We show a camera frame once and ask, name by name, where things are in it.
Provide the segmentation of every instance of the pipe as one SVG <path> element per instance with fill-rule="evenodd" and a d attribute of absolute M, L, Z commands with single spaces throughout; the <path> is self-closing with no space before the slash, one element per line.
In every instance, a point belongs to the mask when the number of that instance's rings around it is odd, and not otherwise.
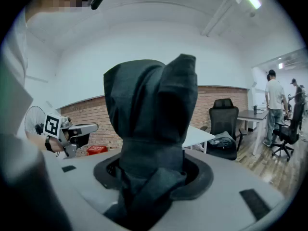
<path fill-rule="evenodd" d="M 207 36 L 209 33 L 213 30 L 213 28 L 217 25 L 217 23 L 222 19 L 222 17 L 226 14 L 228 9 L 232 6 L 230 5 L 224 12 L 223 14 L 219 17 L 218 15 L 221 13 L 223 10 L 224 6 L 227 4 L 229 0 L 223 0 L 222 4 L 219 6 L 219 8 L 216 10 L 214 16 L 211 18 L 211 20 L 207 23 L 205 26 L 205 29 L 201 32 L 201 35 L 206 34 Z"/>

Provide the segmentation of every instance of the red box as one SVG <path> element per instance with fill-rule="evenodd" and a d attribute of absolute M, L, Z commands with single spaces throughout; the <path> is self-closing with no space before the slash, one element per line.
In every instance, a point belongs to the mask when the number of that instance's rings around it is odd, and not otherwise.
<path fill-rule="evenodd" d="M 87 149 L 87 156 L 90 155 L 95 155 L 103 152 L 107 152 L 107 147 L 106 146 L 98 146 L 98 145 L 93 145 L 89 149 Z"/>

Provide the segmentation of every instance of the sneaker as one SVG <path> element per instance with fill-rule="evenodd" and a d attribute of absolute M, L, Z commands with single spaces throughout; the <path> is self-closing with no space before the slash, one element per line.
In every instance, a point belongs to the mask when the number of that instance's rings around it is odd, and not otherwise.
<path fill-rule="evenodd" d="M 270 145 L 266 144 L 265 141 L 263 141 L 263 144 L 266 145 L 267 147 L 270 147 Z"/>

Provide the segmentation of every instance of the white table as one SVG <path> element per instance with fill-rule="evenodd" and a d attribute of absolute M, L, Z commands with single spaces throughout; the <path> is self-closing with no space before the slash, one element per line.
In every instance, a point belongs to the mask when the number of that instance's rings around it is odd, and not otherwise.
<path fill-rule="evenodd" d="M 215 136 L 210 133 L 207 133 L 195 127 L 189 126 L 187 130 L 186 140 L 183 143 L 183 147 L 190 146 L 192 149 L 193 145 L 201 144 L 204 142 L 204 153 L 206 153 L 206 144 L 207 144 L 206 142 L 214 138 Z"/>
<path fill-rule="evenodd" d="M 243 110 L 238 115 L 238 118 L 237 118 L 238 120 L 245 121 L 246 131 L 248 131 L 248 122 L 249 121 L 259 123 L 257 140 L 256 140 L 256 143 L 255 143 L 255 148 L 254 148 L 254 151 L 252 152 L 252 155 L 256 155 L 256 153 L 257 153 L 257 149 L 258 149 L 258 145 L 259 145 L 259 141 L 260 141 L 260 136 L 261 136 L 261 131 L 262 131 L 262 125 L 263 125 L 262 122 L 264 120 L 266 121 L 266 117 L 268 116 L 268 114 L 269 114 L 268 111 L 264 111 L 261 114 L 255 115 L 253 110 Z"/>

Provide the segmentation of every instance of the jeans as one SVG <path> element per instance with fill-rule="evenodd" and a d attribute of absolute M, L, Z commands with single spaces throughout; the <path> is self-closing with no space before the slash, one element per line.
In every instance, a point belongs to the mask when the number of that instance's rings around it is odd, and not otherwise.
<path fill-rule="evenodd" d="M 284 124 L 282 109 L 273 110 L 269 109 L 268 115 L 268 133 L 265 138 L 265 144 L 271 145 L 276 142 L 277 135 L 273 134 L 273 130 L 279 129 L 279 125 L 275 122 Z"/>

